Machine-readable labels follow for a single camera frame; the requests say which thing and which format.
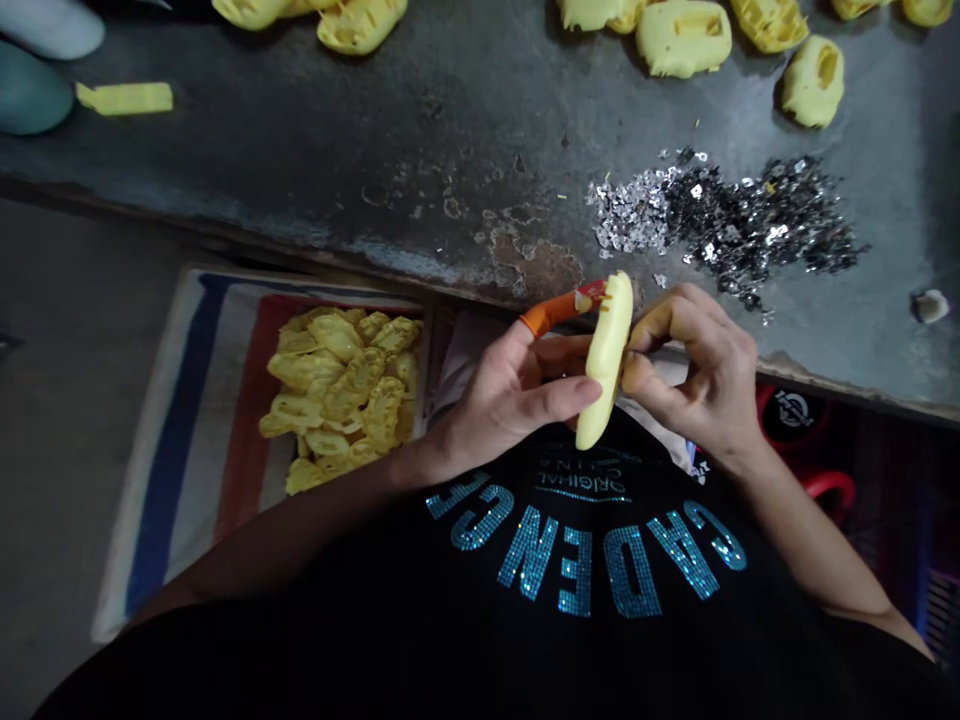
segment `red stripe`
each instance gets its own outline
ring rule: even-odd
[[[214,543],[220,542],[260,512],[270,441],[260,437],[258,423],[261,417],[270,412],[270,403],[280,392],[280,382],[267,372],[267,363],[277,351],[280,328],[294,315],[319,305],[354,307],[287,295],[266,295],[260,300],[247,348],[240,397],[237,398],[237,409],[233,416]],[[383,308],[381,311],[405,313],[410,317],[419,315],[403,309]]]

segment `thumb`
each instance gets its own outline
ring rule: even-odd
[[[657,374],[653,363],[646,355],[627,352],[623,363],[623,391],[636,400],[653,418],[668,429],[674,424],[676,414],[686,402],[683,394],[670,387]]]
[[[516,426],[527,433],[553,422],[563,422],[595,402],[600,383],[588,377],[563,378],[517,396]]]

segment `hand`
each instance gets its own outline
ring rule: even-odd
[[[544,425],[564,422],[600,397],[583,376],[591,336],[534,342],[517,320],[480,358],[460,402],[423,440],[443,482],[494,460]],[[542,384],[545,379],[561,378]]]
[[[670,387],[640,353],[668,340],[690,356],[686,382]],[[757,344],[696,285],[672,288],[641,316],[627,343],[623,391],[668,430],[721,463],[764,445],[757,420]]]

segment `striped cloth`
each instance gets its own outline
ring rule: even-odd
[[[280,327],[317,305],[399,313],[430,326],[429,308],[412,297],[298,276],[184,270],[124,480],[95,642],[109,642],[166,582],[283,499],[296,444],[257,430],[280,389],[266,367]]]

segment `red plastic stool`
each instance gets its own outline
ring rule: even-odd
[[[811,467],[798,473],[797,479],[827,516],[842,525],[857,499],[857,488],[850,476],[838,470]]]
[[[780,455],[812,456],[830,419],[829,400],[775,385],[757,385],[757,416],[770,446]]]

